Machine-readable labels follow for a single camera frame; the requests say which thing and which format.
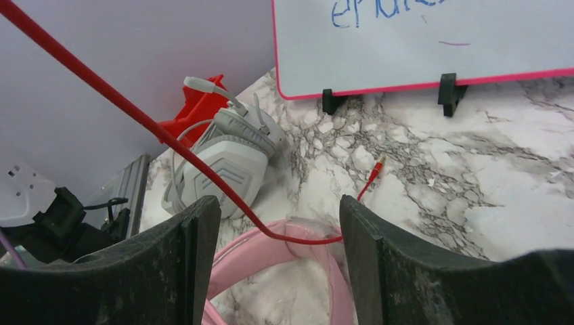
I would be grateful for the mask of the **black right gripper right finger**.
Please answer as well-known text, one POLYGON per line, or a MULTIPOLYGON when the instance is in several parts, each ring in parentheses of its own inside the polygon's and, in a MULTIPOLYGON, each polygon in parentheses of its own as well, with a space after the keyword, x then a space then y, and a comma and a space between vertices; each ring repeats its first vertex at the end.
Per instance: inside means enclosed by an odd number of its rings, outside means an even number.
POLYGON ((340 227, 360 324, 572 324, 573 251, 503 262, 454 253, 343 196, 340 227))

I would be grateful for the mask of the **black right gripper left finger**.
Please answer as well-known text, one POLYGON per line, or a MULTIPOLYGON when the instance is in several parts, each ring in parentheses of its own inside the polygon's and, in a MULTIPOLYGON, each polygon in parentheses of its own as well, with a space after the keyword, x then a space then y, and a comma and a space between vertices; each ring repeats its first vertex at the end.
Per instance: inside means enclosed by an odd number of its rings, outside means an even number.
POLYGON ((74 263, 1 269, 2 324, 199 324, 221 209, 182 213, 74 263))

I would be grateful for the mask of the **grey white headphones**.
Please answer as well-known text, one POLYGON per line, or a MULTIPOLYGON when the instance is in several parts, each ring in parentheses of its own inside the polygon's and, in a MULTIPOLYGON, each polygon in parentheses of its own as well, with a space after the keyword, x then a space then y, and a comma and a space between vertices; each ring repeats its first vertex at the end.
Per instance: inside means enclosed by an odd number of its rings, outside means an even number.
MULTIPOLYGON (((203 93, 216 93, 228 100, 211 120, 195 123, 207 128, 192 146, 194 153, 208 165, 246 204, 252 204, 264 179, 269 161, 284 140, 284 132, 260 106, 258 95, 253 103, 237 100, 212 81, 186 77, 184 85, 203 93)), ((183 161, 171 168, 171 179, 163 194, 162 208, 171 215, 182 212, 203 196, 217 197, 224 219, 244 216, 238 206, 203 172, 183 161)))

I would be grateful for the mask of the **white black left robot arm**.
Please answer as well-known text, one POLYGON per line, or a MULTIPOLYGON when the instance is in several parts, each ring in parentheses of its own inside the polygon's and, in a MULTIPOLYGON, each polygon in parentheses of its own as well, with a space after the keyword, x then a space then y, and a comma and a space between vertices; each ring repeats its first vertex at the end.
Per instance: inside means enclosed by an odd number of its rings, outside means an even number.
POLYGON ((113 208, 126 202, 85 206, 18 156, 1 155, 1 245, 18 269, 28 266, 17 246, 42 263, 74 262, 124 240, 130 210, 113 208))

